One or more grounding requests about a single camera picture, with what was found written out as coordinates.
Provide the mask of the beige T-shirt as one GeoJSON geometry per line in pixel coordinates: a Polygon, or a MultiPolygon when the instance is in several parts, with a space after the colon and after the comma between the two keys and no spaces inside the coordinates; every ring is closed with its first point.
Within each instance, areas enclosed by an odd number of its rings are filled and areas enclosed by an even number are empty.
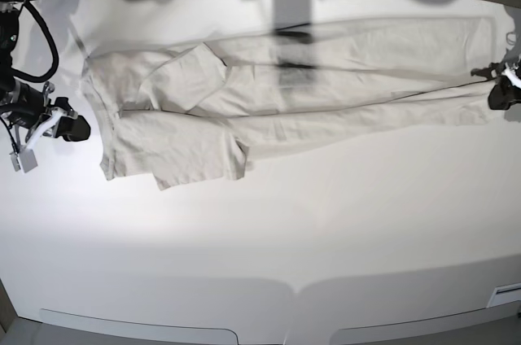
{"type": "Polygon", "coordinates": [[[496,46],[487,17],[303,24],[91,56],[81,92],[105,177],[150,174],[165,190],[370,133],[488,123],[496,46]]]}

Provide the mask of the white label sticker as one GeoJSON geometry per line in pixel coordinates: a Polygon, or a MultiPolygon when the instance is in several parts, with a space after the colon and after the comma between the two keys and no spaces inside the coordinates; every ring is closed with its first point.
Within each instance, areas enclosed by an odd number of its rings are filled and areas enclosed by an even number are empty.
{"type": "Polygon", "coordinates": [[[488,301],[487,307],[493,308],[504,304],[521,301],[521,284],[496,287],[488,301]]]}

